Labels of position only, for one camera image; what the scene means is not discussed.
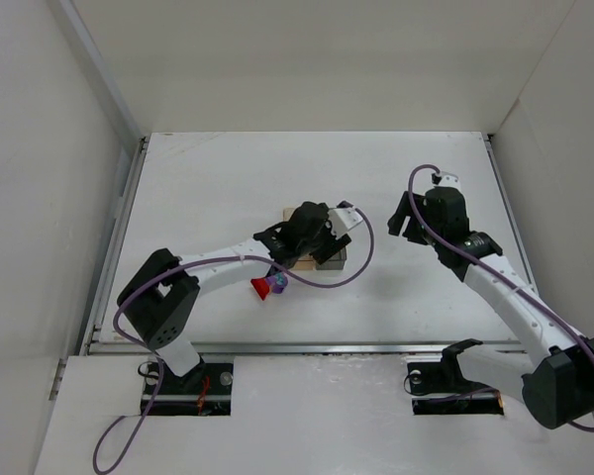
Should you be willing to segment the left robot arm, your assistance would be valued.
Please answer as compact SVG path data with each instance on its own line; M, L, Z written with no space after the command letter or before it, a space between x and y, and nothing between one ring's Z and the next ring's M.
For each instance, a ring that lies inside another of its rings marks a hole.
M189 259L154 251L117 298L140 341L174 377L188 381L204 360L183 335L196 301L239 282L264 280L294 267L304 256L323 264L345 248L363 222L350 204L335 208L304 202L289 219L238 244Z

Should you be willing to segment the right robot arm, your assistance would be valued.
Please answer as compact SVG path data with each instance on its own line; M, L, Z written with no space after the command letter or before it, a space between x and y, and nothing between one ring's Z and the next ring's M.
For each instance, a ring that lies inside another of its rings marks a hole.
M474 338L442 352L423 393L491 387L525 404L543 427L575 426L594 412L594 337L567 324L516 274L501 246L469 226L458 188L405 192L388 232L430 246L439 262L479 295L525 351L505 354Z

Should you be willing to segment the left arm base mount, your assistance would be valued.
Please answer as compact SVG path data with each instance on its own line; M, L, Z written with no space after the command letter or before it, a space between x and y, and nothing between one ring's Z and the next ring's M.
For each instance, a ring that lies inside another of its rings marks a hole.
M234 383L233 362L206 362L189 381L176 377L167 367L149 416L225 417L231 414Z

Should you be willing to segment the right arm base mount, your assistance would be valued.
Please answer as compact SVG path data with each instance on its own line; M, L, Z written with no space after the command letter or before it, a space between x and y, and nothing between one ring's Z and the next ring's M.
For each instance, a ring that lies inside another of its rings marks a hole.
M479 382L466 380L457 357L482 345L469 338L442 350L439 359L411 359L403 386L412 397L414 416L503 416L500 393Z

